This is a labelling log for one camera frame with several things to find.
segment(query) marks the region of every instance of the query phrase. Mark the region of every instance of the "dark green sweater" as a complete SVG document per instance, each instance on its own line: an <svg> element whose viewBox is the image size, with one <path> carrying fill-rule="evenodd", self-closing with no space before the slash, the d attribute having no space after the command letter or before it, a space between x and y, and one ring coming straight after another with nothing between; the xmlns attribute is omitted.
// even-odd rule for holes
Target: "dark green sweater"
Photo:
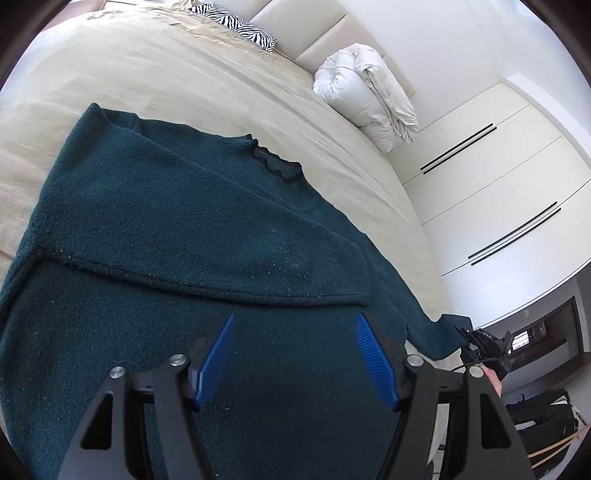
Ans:
<svg viewBox="0 0 591 480"><path fill-rule="evenodd" d="M207 331L207 317L234 313L228 371L197 416L216 478L372 479L396 416L356 346L360 312L433 359L463 344L456 323L470 325L430 322L298 163L250 135L93 104L47 178L0 297L9 434L38 480L54 479L109 369L152 368Z"/></svg>

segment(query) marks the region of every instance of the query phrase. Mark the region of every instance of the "upholstered headboard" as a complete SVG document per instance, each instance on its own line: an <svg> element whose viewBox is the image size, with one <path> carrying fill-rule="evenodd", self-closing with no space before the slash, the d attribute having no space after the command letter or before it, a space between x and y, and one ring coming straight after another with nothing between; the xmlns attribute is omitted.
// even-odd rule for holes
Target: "upholstered headboard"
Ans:
<svg viewBox="0 0 591 480"><path fill-rule="evenodd" d="M363 43L375 48L408 96L414 88L396 62L336 0L212 0L268 31L276 49L314 73L340 48Z"/></svg>

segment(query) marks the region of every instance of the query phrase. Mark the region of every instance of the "metal screw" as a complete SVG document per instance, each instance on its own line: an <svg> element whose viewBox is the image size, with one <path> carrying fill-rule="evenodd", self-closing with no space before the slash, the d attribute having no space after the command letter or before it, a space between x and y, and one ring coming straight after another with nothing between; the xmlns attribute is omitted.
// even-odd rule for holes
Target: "metal screw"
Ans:
<svg viewBox="0 0 591 480"><path fill-rule="evenodd" d="M111 376L111 378L121 378L123 377L123 375L125 375L125 368L113 367L109 375Z"/></svg>
<svg viewBox="0 0 591 480"><path fill-rule="evenodd" d="M423 363L425 363L425 360L423 360L423 357L420 355L409 355L407 362L412 367L420 367Z"/></svg>
<svg viewBox="0 0 591 480"><path fill-rule="evenodd" d="M172 357L170 357L170 364L173 367L179 367L180 365L182 365L186 361L187 361L187 357L184 356L182 353L177 353L176 355L173 355Z"/></svg>
<svg viewBox="0 0 591 480"><path fill-rule="evenodd" d="M476 365L470 367L470 370L468 371L470 372L470 375L474 378L480 378L484 375L484 370L480 367L477 367Z"/></svg>

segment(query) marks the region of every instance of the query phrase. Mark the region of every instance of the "human hand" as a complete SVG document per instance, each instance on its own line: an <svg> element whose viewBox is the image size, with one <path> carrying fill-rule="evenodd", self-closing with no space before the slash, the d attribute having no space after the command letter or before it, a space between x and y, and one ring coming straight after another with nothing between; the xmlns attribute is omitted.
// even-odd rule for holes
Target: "human hand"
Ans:
<svg viewBox="0 0 591 480"><path fill-rule="evenodd" d="M500 397L501 392L503 391L503 385L501 384L501 380L499 380L499 377L496 376L495 371L492 368L485 367L482 364L478 364L478 366L482 368L482 371L486 374L488 380L491 381L491 384L495 389L496 394Z"/></svg>

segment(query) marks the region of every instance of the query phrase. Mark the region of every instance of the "bed sheet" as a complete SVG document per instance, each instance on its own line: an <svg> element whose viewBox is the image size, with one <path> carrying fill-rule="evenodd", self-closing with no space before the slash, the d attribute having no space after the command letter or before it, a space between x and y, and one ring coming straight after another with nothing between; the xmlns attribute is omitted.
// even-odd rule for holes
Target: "bed sheet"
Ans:
<svg viewBox="0 0 591 480"><path fill-rule="evenodd" d="M96 102L227 137L250 133L281 158L298 161L309 183L394 265L429 318L451 313L431 247L393 168L312 83L287 58L181 4L106 9L41 33L0 92L0 281L61 146ZM451 368L459 354L434 363Z"/></svg>

